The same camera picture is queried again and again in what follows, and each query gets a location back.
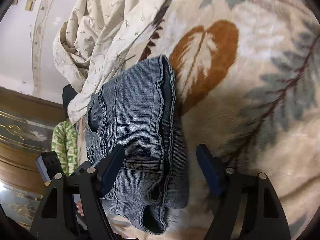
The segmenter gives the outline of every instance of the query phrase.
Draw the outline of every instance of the screw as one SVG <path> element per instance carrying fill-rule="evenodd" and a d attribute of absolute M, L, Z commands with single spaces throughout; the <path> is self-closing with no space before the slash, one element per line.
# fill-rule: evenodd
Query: screw
<path fill-rule="evenodd" d="M 91 174 L 94 173 L 96 171 L 96 169 L 94 167 L 90 167 L 87 169 L 87 173 Z"/>
<path fill-rule="evenodd" d="M 235 170 L 233 168 L 229 167 L 229 168 L 226 168 L 226 173 L 233 174 L 233 173 L 235 173 Z"/>
<path fill-rule="evenodd" d="M 61 179 L 62 178 L 62 174 L 61 173 L 57 173 L 55 176 L 54 176 L 55 179 Z"/>
<path fill-rule="evenodd" d="M 267 178 L 267 175 L 264 174 L 263 172 L 259 173 L 259 178 L 260 179 L 266 179 Z"/>

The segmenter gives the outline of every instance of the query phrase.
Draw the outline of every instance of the person's hand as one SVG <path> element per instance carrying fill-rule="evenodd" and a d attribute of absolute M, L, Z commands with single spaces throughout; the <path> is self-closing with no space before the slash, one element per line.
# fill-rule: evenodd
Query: person's hand
<path fill-rule="evenodd" d="M 81 201 L 79 201 L 76 206 L 77 206 L 77 209 L 78 209 L 78 213 L 80 215 L 84 216 Z"/>

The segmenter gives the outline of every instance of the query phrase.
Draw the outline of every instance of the blue denim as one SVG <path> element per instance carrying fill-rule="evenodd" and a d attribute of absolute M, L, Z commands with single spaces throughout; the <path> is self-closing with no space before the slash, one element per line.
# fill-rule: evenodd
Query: blue denim
<path fill-rule="evenodd" d="M 86 147 L 92 166 L 116 143 L 125 160 L 106 213 L 128 218 L 153 234 L 166 230 L 166 209 L 184 208 L 189 183 L 186 147 L 175 110 L 174 73 L 166 56 L 143 60 L 93 94 L 87 110 Z"/>

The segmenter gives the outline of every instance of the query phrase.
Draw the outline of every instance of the white wall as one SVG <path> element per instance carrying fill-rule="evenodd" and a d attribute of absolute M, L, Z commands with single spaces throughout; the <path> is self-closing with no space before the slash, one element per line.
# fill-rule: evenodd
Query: white wall
<path fill-rule="evenodd" d="M 25 11 L 27 0 L 12 5 L 0 22 L 0 86 L 32 95 L 32 38 L 41 0 L 33 11 Z M 56 70 L 52 43 L 62 24 L 69 19 L 76 0 L 53 0 L 45 20 L 41 41 L 39 98 L 62 104 L 62 89 L 68 81 Z"/>
<path fill-rule="evenodd" d="M 36 0 L 33 11 L 25 11 L 26 2 L 11 5 L 0 22 L 0 86 L 31 95 L 31 46 L 41 0 Z"/>

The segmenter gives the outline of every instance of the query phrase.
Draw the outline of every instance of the floral blanket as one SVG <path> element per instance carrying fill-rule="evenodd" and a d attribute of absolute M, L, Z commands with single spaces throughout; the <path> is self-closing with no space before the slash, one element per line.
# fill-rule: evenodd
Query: floral blanket
<path fill-rule="evenodd" d="M 159 54 L 176 74 L 189 203 L 161 236 L 112 217 L 116 232 L 203 239 L 213 219 L 196 160 L 205 143 L 240 172 L 268 175 L 296 239 L 320 205 L 320 26 L 304 0 L 169 0 L 118 70 Z"/>

